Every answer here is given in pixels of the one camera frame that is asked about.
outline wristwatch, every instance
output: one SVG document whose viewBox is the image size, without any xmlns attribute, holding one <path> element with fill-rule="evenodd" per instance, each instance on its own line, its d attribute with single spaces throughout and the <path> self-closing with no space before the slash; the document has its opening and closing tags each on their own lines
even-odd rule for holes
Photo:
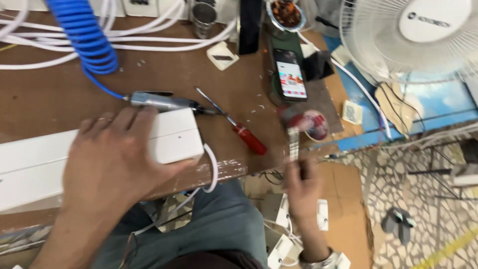
<svg viewBox="0 0 478 269">
<path fill-rule="evenodd" d="M 338 265 L 338 258 L 340 257 L 339 252 L 335 252 L 331 247 L 329 247 L 330 256 L 323 261 L 310 263 L 304 260 L 302 253 L 299 255 L 299 263 L 302 269 L 334 269 Z"/>
</svg>

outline fan logo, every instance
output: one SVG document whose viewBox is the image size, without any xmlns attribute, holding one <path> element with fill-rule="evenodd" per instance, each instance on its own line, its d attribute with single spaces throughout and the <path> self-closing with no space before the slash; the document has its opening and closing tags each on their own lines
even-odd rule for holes
<svg viewBox="0 0 478 269">
<path fill-rule="evenodd" d="M 434 25 L 444 27 L 444 28 L 449 28 L 451 26 L 451 24 L 447 23 L 447 22 L 437 21 L 437 20 L 426 18 L 426 17 L 423 17 L 423 16 L 418 16 L 415 12 L 410 12 L 408 14 L 408 19 L 413 20 L 415 18 L 418 19 L 419 21 L 427 22 L 429 24 L 434 24 Z"/>
</svg>

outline hand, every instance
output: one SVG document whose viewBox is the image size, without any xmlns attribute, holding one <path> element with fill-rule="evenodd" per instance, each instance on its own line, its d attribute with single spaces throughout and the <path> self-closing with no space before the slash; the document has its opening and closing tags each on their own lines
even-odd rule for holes
<svg viewBox="0 0 478 269">
<path fill-rule="evenodd" d="M 193 160 L 157 163 L 148 143 L 157 111 L 123 109 L 81 123 L 63 175 L 64 210 L 121 216 Z"/>
<path fill-rule="evenodd" d="M 289 212 L 296 222 L 317 224 L 317 200 L 322 198 L 325 180 L 310 162 L 290 162 L 285 170 L 285 186 Z"/>
</svg>

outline black cloth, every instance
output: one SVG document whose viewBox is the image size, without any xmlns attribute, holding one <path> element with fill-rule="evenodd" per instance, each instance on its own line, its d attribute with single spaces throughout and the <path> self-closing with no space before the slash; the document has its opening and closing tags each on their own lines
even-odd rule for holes
<svg viewBox="0 0 478 269">
<path fill-rule="evenodd" d="M 158 269 L 263 269 L 258 261 L 239 250 L 195 252 L 173 259 Z"/>
</svg>

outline red screwdriver handle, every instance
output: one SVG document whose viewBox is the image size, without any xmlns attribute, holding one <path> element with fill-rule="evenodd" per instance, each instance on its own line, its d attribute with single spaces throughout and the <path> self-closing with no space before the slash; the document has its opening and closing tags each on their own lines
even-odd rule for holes
<svg viewBox="0 0 478 269">
<path fill-rule="evenodd" d="M 267 152 L 267 147 L 259 141 L 248 129 L 242 124 L 238 123 L 233 127 L 233 130 L 241 137 L 242 141 L 246 142 L 247 146 L 259 155 L 264 155 Z"/>
</svg>

